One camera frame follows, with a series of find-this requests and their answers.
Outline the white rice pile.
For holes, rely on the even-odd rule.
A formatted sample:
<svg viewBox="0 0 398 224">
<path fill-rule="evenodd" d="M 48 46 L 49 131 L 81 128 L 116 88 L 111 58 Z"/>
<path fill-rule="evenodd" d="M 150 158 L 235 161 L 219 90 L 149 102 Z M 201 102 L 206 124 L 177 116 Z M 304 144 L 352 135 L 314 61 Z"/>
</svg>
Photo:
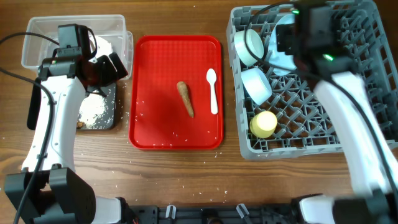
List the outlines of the white rice pile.
<svg viewBox="0 0 398 224">
<path fill-rule="evenodd" d="M 86 97 L 79 110 L 78 121 L 85 123 L 82 129 L 99 129 L 106 114 L 106 98 L 90 94 Z"/>
</svg>

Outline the white tissue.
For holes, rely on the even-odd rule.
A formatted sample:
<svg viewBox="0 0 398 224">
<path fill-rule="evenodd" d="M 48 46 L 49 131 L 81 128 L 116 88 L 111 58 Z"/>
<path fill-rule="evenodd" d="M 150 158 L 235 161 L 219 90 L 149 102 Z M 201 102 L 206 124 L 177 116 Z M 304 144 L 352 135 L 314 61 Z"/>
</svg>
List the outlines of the white tissue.
<svg viewBox="0 0 398 224">
<path fill-rule="evenodd" d="M 97 62 L 97 59 L 103 55 L 108 56 L 109 54 L 113 53 L 113 48 L 111 42 L 108 42 L 104 38 L 100 36 L 95 36 L 96 43 L 97 43 L 97 52 L 96 55 L 90 60 L 91 62 Z"/>
</svg>

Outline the large light blue plate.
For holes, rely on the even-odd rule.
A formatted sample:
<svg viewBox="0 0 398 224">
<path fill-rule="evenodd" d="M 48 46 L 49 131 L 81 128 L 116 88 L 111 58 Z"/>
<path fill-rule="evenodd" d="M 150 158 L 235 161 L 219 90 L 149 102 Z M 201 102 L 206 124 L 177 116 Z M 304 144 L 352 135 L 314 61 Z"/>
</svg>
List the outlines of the large light blue plate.
<svg viewBox="0 0 398 224">
<path fill-rule="evenodd" d="M 295 70 L 296 66 L 294 64 L 294 58 L 292 55 L 286 55 L 284 52 L 277 51 L 277 34 L 276 27 L 279 25 L 293 24 L 295 21 L 293 14 L 288 14 L 281 19 L 274 27 L 272 34 L 270 36 L 268 51 L 271 51 L 271 56 L 269 58 L 269 63 L 288 68 L 289 70 Z"/>
</svg>

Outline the green bowl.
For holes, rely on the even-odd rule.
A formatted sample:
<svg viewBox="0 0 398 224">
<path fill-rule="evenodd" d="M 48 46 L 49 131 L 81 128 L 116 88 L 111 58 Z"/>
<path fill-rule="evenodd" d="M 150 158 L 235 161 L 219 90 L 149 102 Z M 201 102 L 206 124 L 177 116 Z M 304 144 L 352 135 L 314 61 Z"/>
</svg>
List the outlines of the green bowl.
<svg viewBox="0 0 398 224">
<path fill-rule="evenodd" d="M 235 33 L 234 46 L 238 57 L 246 66 L 252 66 L 257 62 L 257 60 L 249 53 L 249 50 L 257 58 L 261 59 L 264 56 L 262 39 L 260 35 L 252 29 L 248 29 L 246 32 L 242 30 Z"/>
</svg>

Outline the brown food lump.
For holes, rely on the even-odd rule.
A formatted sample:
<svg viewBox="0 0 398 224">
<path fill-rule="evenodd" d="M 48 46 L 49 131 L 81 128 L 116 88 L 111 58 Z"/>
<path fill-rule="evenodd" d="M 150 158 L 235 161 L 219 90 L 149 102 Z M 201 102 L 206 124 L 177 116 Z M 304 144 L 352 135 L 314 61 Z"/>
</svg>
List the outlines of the brown food lump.
<svg viewBox="0 0 398 224">
<path fill-rule="evenodd" d="M 76 128 L 77 129 L 81 129 L 81 128 L 84 128 L 85 127 L 85 123 L 84 122 L 82 122 L 82 121 L 78 121 L 77 122 L 77 124 L 76 124 Z"/>
</svg>

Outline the small light blue bowl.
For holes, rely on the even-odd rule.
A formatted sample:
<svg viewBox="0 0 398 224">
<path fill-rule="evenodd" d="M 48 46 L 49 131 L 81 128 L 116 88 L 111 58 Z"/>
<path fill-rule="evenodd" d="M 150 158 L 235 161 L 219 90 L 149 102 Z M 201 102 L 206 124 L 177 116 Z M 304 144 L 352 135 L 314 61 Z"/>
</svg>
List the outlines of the small light blue bowl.
<svg viewBox="0 0 398 224">
<path fill-rule="evenodd" d="M 265 74 L 259 68 L 251 68 L 241 73 L 243 85 L 257 105 L 263 104 L 272 95 L 272 88 Z"/>
</svg>

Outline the white plastic spoon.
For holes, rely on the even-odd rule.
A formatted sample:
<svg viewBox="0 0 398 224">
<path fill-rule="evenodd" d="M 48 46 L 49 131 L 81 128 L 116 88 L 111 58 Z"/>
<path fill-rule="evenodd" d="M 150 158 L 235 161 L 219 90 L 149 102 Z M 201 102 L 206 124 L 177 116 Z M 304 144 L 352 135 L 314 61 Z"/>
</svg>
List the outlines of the white plastic spoon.
<svg viewBox="0 0 398 224">
<path fill-rule="evenodd" d="M 206 73 L 206 80 L 210 84 L 210 107 L 212 114 L 218 114 L 218 103 L 216 99 L 215 82 L 216 82 L 216 72 L 210 68 Z"/>
</svg>

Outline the yellow plastic cup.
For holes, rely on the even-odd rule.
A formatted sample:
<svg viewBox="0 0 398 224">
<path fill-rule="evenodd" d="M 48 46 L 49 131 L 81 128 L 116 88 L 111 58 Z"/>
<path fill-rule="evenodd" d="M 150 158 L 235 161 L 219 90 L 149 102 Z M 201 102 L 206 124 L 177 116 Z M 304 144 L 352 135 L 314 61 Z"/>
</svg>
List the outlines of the yellow plastic cup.
<svg viewBox="0 0 398 224">
<path fill-rule="evenodd" d="M 276 115 L 270 111 L 263 111 L 255 115 L 249 123 L 249 129 L 258 138 L 272 136 L 277 126 Z"/>
</svg>

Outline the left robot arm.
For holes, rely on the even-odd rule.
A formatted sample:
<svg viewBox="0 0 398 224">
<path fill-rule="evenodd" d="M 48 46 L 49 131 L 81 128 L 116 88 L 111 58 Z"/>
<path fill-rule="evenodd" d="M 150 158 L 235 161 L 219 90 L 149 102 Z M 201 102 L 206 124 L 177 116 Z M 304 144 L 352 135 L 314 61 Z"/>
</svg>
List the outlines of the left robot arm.
<svg viewBox="0 0 398 224">
<path fill-rule="evenodd" d="M 73 148 L 83 100 L 127 75 L 116 53 L 97 56 L 93 31 L 83 25 L 58 27 L 56 49 L 32 80 L 27 126 L 34 139 L 18 174 L 4 190 L 16 209 L 14 222 L 136 223 L 121 198 L 95 195 L 75 172 Z"/>
</svg>

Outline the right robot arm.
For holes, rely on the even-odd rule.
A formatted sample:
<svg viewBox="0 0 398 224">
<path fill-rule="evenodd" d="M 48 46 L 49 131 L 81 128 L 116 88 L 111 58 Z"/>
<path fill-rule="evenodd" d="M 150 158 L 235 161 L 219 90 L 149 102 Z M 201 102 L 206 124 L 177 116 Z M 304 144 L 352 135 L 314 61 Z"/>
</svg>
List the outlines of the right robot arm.
<svg viewBox="0 0 398 224">
<path fill-rule="evenodd" d="M 307 223 L 396 223 L 397 160 L 369 103 L 355 59 L 335 34 L 325 1 L 294 2 L 292 25 L 277 28 L 278 50 L 328 114 L 342 146 L 354 194 L 308 196 L 298 208 Z"/>
</svg>

